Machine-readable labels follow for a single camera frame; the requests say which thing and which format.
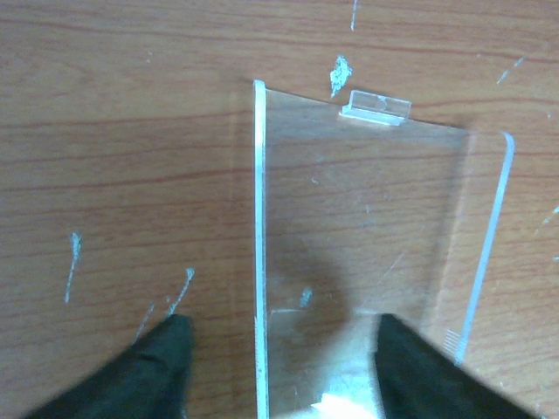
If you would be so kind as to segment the clear plastic metronome cover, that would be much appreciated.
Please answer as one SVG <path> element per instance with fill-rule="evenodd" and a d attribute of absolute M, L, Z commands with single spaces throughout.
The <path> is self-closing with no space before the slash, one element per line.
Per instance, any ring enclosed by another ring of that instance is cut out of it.
<path fill-rule="evenodd" d="M 257 415 L 380 418 L 382 313 L 466 357 L 514 137 L 357 90 L 253 98 Z"/>

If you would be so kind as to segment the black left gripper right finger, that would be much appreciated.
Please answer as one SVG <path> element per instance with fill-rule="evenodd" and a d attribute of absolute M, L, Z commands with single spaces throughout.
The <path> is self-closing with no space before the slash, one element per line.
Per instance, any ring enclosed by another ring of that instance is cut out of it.
<path fill-rule="evenodd" d="M 396 315 L 380 316 L 374 353 L 387 418 L 535 418 L 455 366 Z"/>

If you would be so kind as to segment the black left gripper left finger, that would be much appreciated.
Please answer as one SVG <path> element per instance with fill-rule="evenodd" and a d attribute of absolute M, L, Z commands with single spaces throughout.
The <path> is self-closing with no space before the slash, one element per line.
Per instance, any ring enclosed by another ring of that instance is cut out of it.
<path fill-rule="evenodd" d="M 191 318 L 172 314 L 27 418 L 183 418 L 194 347 Z"/>

